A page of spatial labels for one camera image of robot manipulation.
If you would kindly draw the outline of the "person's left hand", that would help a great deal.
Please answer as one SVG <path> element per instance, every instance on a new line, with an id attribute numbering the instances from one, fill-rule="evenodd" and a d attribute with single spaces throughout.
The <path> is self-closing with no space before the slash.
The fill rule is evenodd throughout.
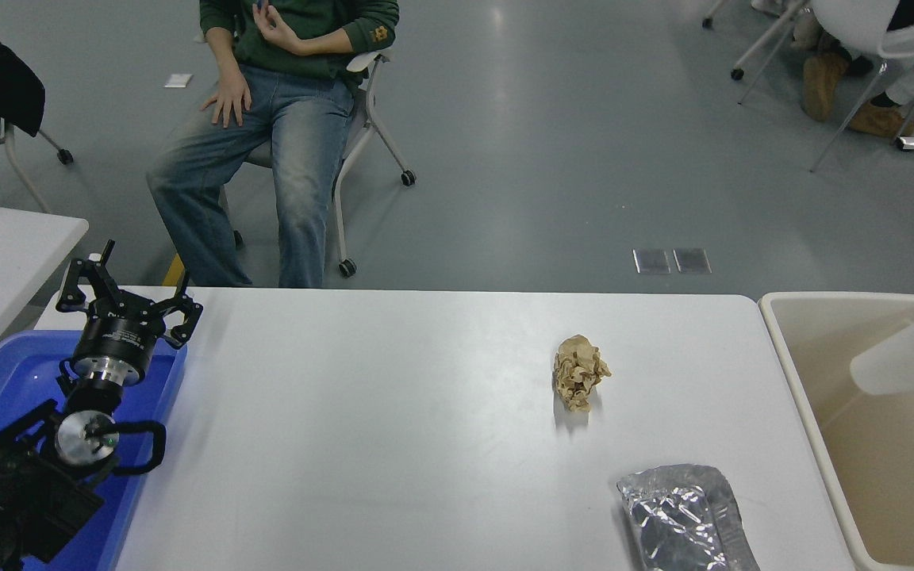
<path id="1" fill-rule="evenodd" d="M 297 56 L 305 54 L 304 42 L 268 1 L 260 1 L 259 4 L 253 5 L 252 17 L 266 43 Z"/>

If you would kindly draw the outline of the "person's right hand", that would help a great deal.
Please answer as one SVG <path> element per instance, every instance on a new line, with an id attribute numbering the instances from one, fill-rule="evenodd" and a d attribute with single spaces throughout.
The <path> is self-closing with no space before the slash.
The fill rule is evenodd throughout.
<path id="1" fill-rule="evenodd" d="M 211 112 L 211 124 L 229 128 L 244 127 L 244 116 L 252 107 L 249 84 L 238 67 L 219 69 L 214 94 L 201 105 L 200 112 Z"/>

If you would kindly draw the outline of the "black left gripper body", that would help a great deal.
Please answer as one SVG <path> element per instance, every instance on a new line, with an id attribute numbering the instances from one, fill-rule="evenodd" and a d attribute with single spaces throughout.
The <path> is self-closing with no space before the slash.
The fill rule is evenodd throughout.
<path id="1" fill-rule="evenodd" d="M 133 369 L 146 369 L 155 353 L 157 322 L 144 316 L 126 318 L 111 313 L 87 315 L 86 325 L 71 357 L 74 369 L 90 368 L 101 358 L 119 360 Z"/>

